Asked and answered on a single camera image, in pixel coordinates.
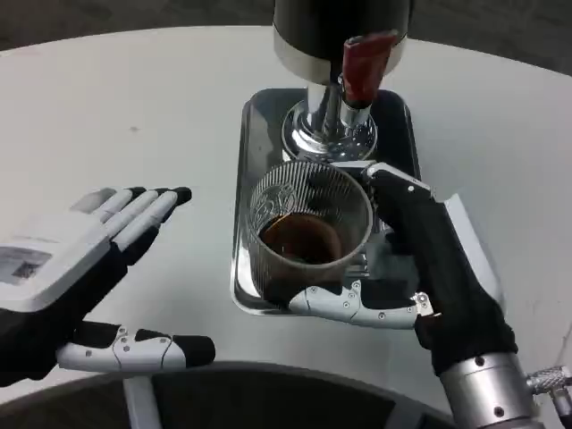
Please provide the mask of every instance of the black robotic glove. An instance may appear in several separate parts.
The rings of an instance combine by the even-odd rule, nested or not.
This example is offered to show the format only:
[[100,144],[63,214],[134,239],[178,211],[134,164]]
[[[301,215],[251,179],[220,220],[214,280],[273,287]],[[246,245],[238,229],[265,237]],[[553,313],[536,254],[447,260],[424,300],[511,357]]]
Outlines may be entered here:
[[[118,332],[126,333],[126,330],[120,330],[117,325],[96,324],[82,320],[125,276],[129,266],[137,263],[148,251],[159,232],[161,223],[171,216],[177,206],[185,204],[190,198],[191,192],[188,188],[150,191],[143,188],[119,191],[102,189],[76,203],[69,212],[75,212],[72,214],[74,216],[90,216],[89,220],[87,218],[85,220],[92,222],[95,230],[90,230],[89,233],[95,231],[96,235],[99,234],[100,241],[93,247],[89,257],[82,259],[71,269],[68,267],[67,270],[62,270],[61,278],[56,279],[63,285],[62,287],[53,287],[56,281],[50,284],[48,295],[54,296],[49,299],[47,305],[30,304],[26,311],[21,311],[7,308],[8,305],[2,306],[0,300],[0,386],[7,386],[26,378],[32,380],[44,378],[57,363],[58,350],[70,341],[78,342],[82,347],[90,346],[91,349],[85,349],[88,350],[85,352],[87,357],[92,356],[92,351],[108,350],[111,360],[117,360],[116,370],[121,371],[121,359],[114,355],[113,344],[119,338]],[[63,213],[63,216],[70,215],[69,212]],[[43,237],[29,238],[45,240]],[[92,240],[93,235],[89,235],[88,238]],[[85,234],[77,237],[78,242],[85,239]],[[0,245],[0,250],[2,248],[14,249],[5,244]],[[23,265],[20,267],[31,266],[25,258],[26,256],[22,257]],[[17,287],[25,287],[24,281],[28,279],[28,277],[15,280],[13,278],[13,282],[22,282]],[[30,302],[38,299],[39,295],[30,293]],[[185,366],[208,364],[215,356],[214,344],[207,337],[177,338],[159,332],[140,330],[133,340],[144,341],[154,338],[157,340],[161,338],[161,343],[167,343],[164,349],[158,350],[159,365],[171,343],[177,344],[177,350],[185,355],[182,358],[183,363],[186,358]],[[68,353],[68,360],[70,356],[75,358],[73,353]]]
[[434,372],[486,353],[516,353],[501,306],[477,280],[459,240],[453,205],[436,202],[423,183],[384,169],[371,175],[369,185],[379,217],[395,231],[401,249],[412,252],[420,291],[433,305],[435,315],[419,317],[416,333],[432,352]]

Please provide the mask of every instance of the espresso machine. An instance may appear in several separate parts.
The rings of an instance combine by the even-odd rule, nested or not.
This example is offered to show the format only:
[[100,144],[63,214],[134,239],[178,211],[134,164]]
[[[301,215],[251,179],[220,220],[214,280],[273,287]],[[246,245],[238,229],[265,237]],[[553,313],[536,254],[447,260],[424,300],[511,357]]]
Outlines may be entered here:
[[[383,76],[400,61],[412,12],[410,0],[341,2],[335,7],[324,1],[275,2],[274,52],[307,87],[263,89],[243,109],[232,294],[245,311],[288,314],[260,298],[241,221],[250,190],[268,170],[290,160],[371,160],[420,179],[408,107],[399,95],[379,89]],[[388,232],[384,223],[374,227],[370,243],[348,269],[348,285],[377,279],[390,267],[391,277],[409,284],[408,293],[414,289],[413,262],[384,245]]]

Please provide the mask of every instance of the metal drip tray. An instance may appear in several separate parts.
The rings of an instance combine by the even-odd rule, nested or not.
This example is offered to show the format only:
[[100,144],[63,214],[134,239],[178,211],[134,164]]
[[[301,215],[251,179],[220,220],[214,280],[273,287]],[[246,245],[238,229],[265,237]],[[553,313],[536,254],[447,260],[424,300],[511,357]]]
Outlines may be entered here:
[[[238,165],[237,194],[234,219],[234,242],[231,269],[231,294],[235,303],[244,311],[255,315],[287,315],[288,312],[267,303],[260,298],[250,275],[250,260],[242,228],[243,218],[248,212],[250,191],[273,166],[288,160],[282,146],[282,121],[288,111],[304,98],[302,88],[265,89],[256,93],[244,106],[240,130],[240,154]],[[380,90],[372,105],[371,115],[377,125],[378,142],[371,158],[384,161],[403,172],[420,179],[415,141],[411,128],[409,110],[397,94]],[[383,251],[383,229],[372,237],[373,246],[369,252]],[[408,262],[391,255],[375,259],[376,265],[391,266],[393,270],[408,270]],[[359,276],[368,276],[376,267],[366,267],[366,258],[357,261],[347,273],[351,283]]]

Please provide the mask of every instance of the round table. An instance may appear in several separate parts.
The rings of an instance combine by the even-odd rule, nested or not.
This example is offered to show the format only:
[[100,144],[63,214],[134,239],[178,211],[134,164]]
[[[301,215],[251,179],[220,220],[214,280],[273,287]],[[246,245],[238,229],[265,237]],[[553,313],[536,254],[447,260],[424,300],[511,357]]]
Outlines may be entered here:
[[[270,28],[213,27],[0,53],[0,233],[105,186],[190,186],[192,202],[89,320],[209,335],[217,362],[319,370],[447,411],[413,332],[262,318],[231,299],[242,106],[260,89],[305,85],[272,46]],[[503,284],[525,370],[572,363],[572,79],[410,40],[383,87],[408,102],[424,180],[438,198],[460,191]],[[0,403],[94,376],[56,368],[0,390]],[[552,427],[550,404],[543,413]]]

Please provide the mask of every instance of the coffee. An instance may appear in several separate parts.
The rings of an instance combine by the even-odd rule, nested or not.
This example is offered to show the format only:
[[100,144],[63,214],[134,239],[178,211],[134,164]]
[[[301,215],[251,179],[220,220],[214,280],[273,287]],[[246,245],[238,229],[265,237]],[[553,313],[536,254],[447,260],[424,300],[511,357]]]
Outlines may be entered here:
[[303,264],[328,264],[342,256],[336,230],[313,214],[276,217],[262,229],[259,237],[278,255]]

